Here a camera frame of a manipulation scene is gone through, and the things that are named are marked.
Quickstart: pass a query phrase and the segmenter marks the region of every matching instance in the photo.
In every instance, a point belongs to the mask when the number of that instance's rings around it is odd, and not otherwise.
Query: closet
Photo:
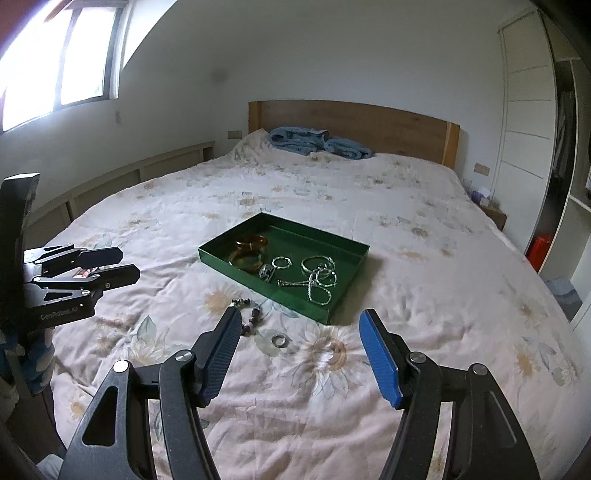
[[[552,238],[540,277],[568,297],[570,326],[591,352],[591,73],[537,11],[499,36],[505,112],[494,197],[522,252],[536,236]]]
[[[554,62],[537,11],[507,22],[499,36],[505,104],[494,199],[507,215],[503,232],[525,253],[550,183],[557,108]]]

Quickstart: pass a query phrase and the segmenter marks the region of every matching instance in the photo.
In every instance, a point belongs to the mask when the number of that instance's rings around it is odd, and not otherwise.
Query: bed
[[[326,128],[384,153],[349,161],[280,151],[267,134],[280,125]],[[591,433],[589,371],[542,280],[463,191],[452,170],[459,126],[384,107],[281,100],[251,102],[249,130],[223,157],[103,200],[52,242],[119,246],[142,272],[136,285],[106,294],[95,317],[55,331],[51,386],[64,443],[116,360],[160,362],[211,329],[232,299],[250,297],[264,321],[239,341],[220,395],[200,413],[222,478],[379,477],[401,413],[381,398],[359,338],[369,307],[439,364],[487,365],[542,478],[560,478]],[[333,325],[199,261],[199,245],[258,212],[370,245]],[[276,333],[286,348],[272,344]],[[443,472],[450,415],[444,406],[432,479]],[[167,479],[156,402],[150,418]]]

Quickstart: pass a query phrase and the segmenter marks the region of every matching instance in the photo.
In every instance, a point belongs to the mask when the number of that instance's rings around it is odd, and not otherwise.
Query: blue gripper pad
[[[375,310],[364,310],[359,317],[359,335],[363,348],[365,348],[371,369],[378,382],[380,393],[390,402],[390,405],[398,408],[402,402],[402,392],[398,383],[398,367],[386,347],[382,336],[384,333],[387,334]]]
[[[226,315],[231,315],[231,318],[225,319]],[[242,316],[238,309],[228,309],[224,317],[209,338],[209,341],[215,342],[215,345],[204,368],[205,382],[201,397],[206,404],[220,393],[242,331]]]

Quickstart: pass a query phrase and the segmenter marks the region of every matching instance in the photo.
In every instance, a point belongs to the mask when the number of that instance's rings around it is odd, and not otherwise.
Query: screw
[[[113,365],[113,370],[117,373],[125,372],[129,368],[129,363],[125,360],[118,360]]]
[[[191,355],[191,350],[181,350],[180,352],[177,352],[177,354],[174,356],[174,359],[177,362],[185,362],[191,358]]]
[[[415,364],[423,364],[427,361],[427,356],[421,352],[410,352],[410,360]]]
[[[476,375],[486,375],[488,373],[487,367],[482,364],[474,364],[472,365],[472,369]]]

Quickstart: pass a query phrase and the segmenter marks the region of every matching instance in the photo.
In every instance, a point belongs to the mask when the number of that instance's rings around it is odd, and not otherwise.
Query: white wardrobe door
[[[549,165],[541,159],[547,158],[552,149],[553,145],[548,138],[507,132],[501,160],[542,179],[548,175]]]
[[[536,175],[501,162],[495,198],[500,201],[501,210],[507,214],[503,232],[522,252],[527,249],[538,222],[546,183],[546,180]]]
[[[505,27],[503,36],[508,73],[552,62],[544,26],[536,12],[531,12]]]
[[[535,11],[500,30],[505,60],[503,143],[495,199],[503,230],[525,253],[544,204],[556,136],[556,84],[550,45]]]
[[[554,138],[556,103],[545,100],[508,102],[507,131]]]
[[[508,74],[508,100],[554,100],[554,74],[548,66]]]

